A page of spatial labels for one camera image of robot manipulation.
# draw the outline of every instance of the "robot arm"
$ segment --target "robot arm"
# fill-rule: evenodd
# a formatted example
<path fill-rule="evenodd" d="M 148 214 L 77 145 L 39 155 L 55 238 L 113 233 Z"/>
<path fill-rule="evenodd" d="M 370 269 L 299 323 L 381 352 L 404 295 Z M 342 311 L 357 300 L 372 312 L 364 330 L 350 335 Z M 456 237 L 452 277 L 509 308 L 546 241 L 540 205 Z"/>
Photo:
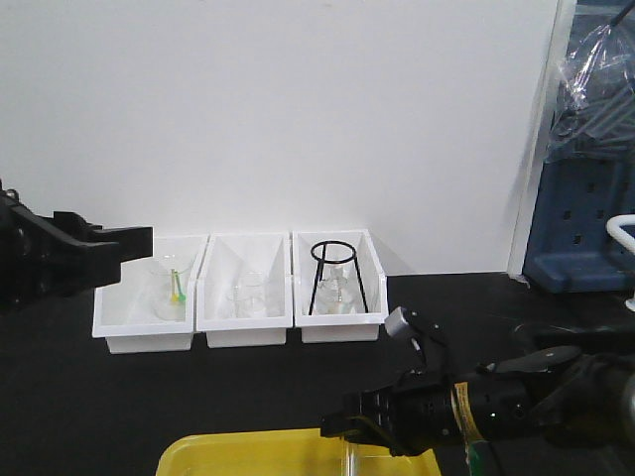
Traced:
<path fill-rule="evenodd" d="M 104 230 L 76 213 L 35 215 L 0 182 L 0 314 L 118 283 L 121 263 L 152 256 L 152 228 Z"/>
<path fill-rule="evenodd" d="M 424 352 L 446 352 L 434 324 L 402 307 L 386 320 L 392 336 Z M 395 384 L 347 395 L 325 416 L 323 436 L 417 455 L 429 448 L 541 434 L 558 445 L 635 445 L 635 365 L 565 345 L 455 375 L 447 357 L 437 369 L 413 369 Z"/>

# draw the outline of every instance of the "white plastic bin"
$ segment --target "white plastic bin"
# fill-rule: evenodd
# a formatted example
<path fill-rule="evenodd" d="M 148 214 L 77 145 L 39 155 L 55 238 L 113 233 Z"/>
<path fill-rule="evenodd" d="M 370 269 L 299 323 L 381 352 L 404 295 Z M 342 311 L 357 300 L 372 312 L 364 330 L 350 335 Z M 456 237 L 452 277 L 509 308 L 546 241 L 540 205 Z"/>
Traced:
<path fill-rule="evenodd" d="M 284 344 L 293 327 L 288 233 L 214 234 L 197 284 L 209 347 Z"/>
<path fill-rule="evenodd" d="M 338 240 L 352 245 L 357 252 L 363 288 L 366 294 L 368 312 L 361 305 L 361 295 L 356 296 L 355 304 L 347 313 L 320 312 L 316 305 L 310 313 L 311 296 L 314 287 L 318 261 L 311 255 L 316 243 L 326 240 Z M 328 258 L 341 260 L 350 256 L 344 247 L 328 247 Z M 345 342 L 376 340 L 379 326 L 388 315 L 386 275 L 379 263 L 368 230 L 333 232 L 294 232 L 294 297 L 295 325 L 302 329 L 303 342 Z M 354 263 L 341 265 L 351 289 L 359 293 Z"/>
<path fill-rule="evenodd" d="M 152 258 L 123 263 L 120 283 L 95 290 L 92 336 L 112 354 L 189 350 L 206 244 L 201 235 L 154 238 Z"/>

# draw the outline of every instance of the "white wall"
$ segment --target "white wall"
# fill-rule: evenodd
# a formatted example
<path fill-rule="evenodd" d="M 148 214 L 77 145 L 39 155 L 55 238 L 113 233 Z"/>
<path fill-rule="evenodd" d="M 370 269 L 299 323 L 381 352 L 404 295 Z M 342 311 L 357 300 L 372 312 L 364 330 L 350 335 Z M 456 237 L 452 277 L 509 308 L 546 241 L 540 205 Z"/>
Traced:
<path fill-rule="evenodd" d="M 554 0 L 0 0 L 0 177 L 161 232 L 504 271 Z"/>

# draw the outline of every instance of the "white pipe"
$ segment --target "white pipe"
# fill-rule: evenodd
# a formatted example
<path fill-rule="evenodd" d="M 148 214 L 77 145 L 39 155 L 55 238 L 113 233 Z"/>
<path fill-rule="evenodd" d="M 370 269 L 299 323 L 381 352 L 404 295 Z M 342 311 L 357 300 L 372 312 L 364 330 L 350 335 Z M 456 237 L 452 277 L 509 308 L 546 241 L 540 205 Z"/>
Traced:
<path fill-rule="evenodd" d="M 606 231 L 615 241 L 635 255 L 635 237 L 626 233 L 622 226 L 635 225 L 635 215 L 617 215 L 606 222 Z M 624 304 L 635 312 L 635 295 Z"/>

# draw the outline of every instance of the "clear plastic bag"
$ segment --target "clear plastic bag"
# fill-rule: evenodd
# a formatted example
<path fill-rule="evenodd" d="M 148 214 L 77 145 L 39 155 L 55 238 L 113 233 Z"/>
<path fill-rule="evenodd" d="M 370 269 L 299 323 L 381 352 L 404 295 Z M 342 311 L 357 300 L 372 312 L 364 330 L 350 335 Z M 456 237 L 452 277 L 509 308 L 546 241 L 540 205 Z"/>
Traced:
<path fill-rule="evenodd" d="M 574 23 L 547 162 L 635 159 L 635 21 L 626 18 L 634 7 Z"/>

